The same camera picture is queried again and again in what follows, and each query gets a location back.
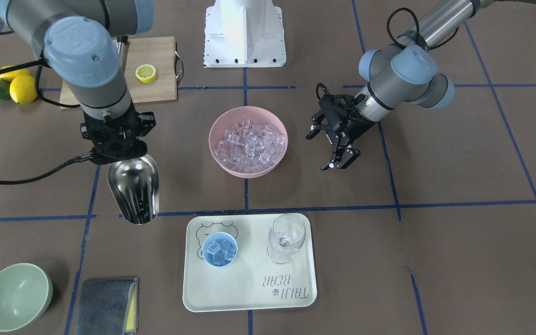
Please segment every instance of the pink bowl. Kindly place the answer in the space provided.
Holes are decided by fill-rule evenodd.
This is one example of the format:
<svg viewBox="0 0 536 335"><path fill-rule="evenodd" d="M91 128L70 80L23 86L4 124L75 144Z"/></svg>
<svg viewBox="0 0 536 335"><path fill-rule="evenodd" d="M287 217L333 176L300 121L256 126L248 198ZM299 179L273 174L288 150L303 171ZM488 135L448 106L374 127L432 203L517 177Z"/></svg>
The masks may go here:
<svg viewBox="0 0 536 335"><path fill-rule="evenodd" d="M282 154L282 156L285 157L285 154L287 153L287 146L289 145L289 136L287 135L285 125L283 125L282 121L278 117L276 117L276 115L272 114L268 110L254 106L242 106L233 108L232 110L225 112L225 114L222 114L218 119L216 119L216 121L214 121L214 125L212 125L212 128L210 128L210 135L208 136L208 146L210 147L210 154L212 155L212 157L214 157L216 163L226 172L229 172L233 176L237 176L240 178L257 178L272 171L272 169L274 169L278 165L278 163L282 161L282 157L280 161L277 161L276 164L270 166L266 170L253 174L243 174L241 172L235 172L225 166L222 166L214 156L214 151L219 146L218 141L222 140L223 136L225 136L225 129L230 129L235 123L241 123L241 121L243 121L244 119L272 123L273 125L275 125L278 131L285 136L285 150Z"/></svg>

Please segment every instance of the bowl of ice cubes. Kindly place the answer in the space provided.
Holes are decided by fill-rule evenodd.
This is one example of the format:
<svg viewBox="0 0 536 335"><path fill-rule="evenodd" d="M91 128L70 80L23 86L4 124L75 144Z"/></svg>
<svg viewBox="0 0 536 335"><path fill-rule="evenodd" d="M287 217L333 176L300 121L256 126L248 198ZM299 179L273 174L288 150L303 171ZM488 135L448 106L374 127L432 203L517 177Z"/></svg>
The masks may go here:
<svg viewBox="0 0 536 335"><path fill-rule="evenodd" d="M222 114L210 129L208 145L214 160L240 178L272 171L287 152L285 125L264 108L242 106Z"/></svg>
<svg viewBox="0 0 536 335"><path fill-rule="evenodd" d="M237 256L237 241L223 231L214 233L204 241L202 254L206 262L213 267L224 267L232 263Z"/></svg>

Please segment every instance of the ur logo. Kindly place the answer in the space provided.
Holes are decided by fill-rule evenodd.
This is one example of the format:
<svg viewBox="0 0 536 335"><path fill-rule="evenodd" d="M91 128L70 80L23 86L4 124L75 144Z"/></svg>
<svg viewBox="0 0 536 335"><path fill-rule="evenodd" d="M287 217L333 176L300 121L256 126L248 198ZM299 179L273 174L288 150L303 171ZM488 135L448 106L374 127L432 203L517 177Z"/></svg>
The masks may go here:
<svg viewBox="0 0 536 335"><path fill-rule="evenodd" d="M64 28L56 40L64 47L73 49L92 42L93 39L84 26L74 24Z"/></svg>

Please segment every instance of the white tray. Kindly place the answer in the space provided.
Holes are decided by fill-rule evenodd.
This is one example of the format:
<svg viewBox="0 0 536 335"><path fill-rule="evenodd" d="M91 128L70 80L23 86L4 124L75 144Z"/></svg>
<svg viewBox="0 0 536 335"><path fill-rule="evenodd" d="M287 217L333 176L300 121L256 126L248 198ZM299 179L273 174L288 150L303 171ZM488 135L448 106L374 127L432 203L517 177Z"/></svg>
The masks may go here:
<svg viewBox="0 0 536 335"><path fill-rule="evenodd" d="M308 307L317 298L311 225L292 261L276 264L266 253L268 232L280 214L198 216L185 235L183 305L192 312ZM217 231L237 241L236 259L218 268L206 263L201 245Z"/></svg>

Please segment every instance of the lemon slice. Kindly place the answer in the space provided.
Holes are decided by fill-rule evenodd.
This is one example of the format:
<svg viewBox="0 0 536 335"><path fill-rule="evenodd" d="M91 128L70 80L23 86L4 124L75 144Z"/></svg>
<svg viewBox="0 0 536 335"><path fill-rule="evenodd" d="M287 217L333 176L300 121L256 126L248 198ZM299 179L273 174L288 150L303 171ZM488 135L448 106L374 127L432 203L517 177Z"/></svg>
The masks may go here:
<svg viewBox="0 0 536 335"><path fill-rule="evenodd" d="M143 83L151 83L158 78L158 74L154 66L143 64L136 69L136 77Z"/></svg>

